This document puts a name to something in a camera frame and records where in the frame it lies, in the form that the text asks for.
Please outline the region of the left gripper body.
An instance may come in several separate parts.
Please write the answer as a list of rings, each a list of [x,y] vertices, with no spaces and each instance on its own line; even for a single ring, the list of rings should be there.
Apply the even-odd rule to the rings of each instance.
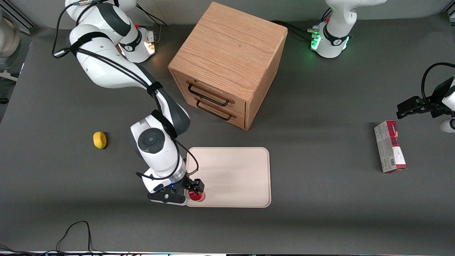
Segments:
[[[432,117],[436,118],[442,115],[450,115],[450,118],[444,119],[439,123],[439,129],[446,133],[455,132],[455,93],[454,77],[439,84],[429,97],[425,94],[426,77],[422,78],[421,93],[424,101],[428,104]]]

